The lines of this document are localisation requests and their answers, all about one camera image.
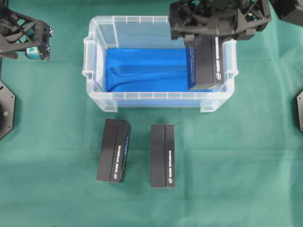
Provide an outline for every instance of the green fabric surface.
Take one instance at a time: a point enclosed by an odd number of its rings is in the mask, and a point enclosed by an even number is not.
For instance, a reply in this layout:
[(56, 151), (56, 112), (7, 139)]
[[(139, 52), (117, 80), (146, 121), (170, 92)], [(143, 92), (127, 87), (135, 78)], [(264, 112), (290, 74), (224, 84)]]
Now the green fabric surface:
[[(234, 95), (197, 108), (101, 111), (81, 75), (98, 15), (166, 15), (169, 0), (11, 0), (53, 27), (51, 61), (5, 59), (14, 130), (0, 141), (2, 227), (302, 227), (303, 28), (273, 21), (239, 41)], [(125, 182), (96, 182), (106, 118), (129, 121)], [(175, 125), (176, 188), (150, 189), (150, 125)]]

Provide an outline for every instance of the black box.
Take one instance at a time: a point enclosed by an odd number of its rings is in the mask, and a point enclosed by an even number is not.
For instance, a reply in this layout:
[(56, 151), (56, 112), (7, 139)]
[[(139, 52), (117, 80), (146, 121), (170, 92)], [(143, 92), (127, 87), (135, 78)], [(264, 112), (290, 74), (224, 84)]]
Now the black box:
[(97, 181), (111, 183), (123, 181), (130, 132), (128, 122), (106, 119)]
[(223, 39), (205, 35), (200, 45), (186, 47), (189, 90), (213, 89), (224, 84)]
[(151, 187), (175, 187), (175, 140), (173, 125), (151, 126)]

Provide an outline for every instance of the black hexagonal base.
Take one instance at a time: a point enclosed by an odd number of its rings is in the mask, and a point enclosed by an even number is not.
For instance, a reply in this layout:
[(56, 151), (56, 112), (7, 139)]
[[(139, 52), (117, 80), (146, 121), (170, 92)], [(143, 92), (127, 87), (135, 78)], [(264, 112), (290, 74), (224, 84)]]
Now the black hexagonal base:
[(0, 139), (13, 129), (15, 95), (0, 80)]

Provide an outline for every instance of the clear plastic bin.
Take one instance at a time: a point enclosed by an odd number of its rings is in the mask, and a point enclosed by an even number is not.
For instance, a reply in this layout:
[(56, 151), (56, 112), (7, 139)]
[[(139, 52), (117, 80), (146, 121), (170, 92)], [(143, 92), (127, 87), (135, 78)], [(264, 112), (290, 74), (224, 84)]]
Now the clear plastic bin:
[(223, 44), (225, 84), (217, 92), (104, 92), (108, 48), (184, 48), (183, 40), (170, 39), (166, 16), (99, 16), (89, 23), (84, 39), (86, 91), (105, 112), (119, 107), (199, 107), (213, 112), (234, 93), (238, 74), (236, 41)]

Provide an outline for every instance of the blue fabric lining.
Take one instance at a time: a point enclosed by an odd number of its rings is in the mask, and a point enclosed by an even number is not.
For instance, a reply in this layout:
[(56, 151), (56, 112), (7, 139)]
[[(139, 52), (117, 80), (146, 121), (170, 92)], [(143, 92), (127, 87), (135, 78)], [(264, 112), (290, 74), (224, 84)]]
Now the blue fabric lining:
[(107, 92), (185, 92), (185, 49), (108, 49)]

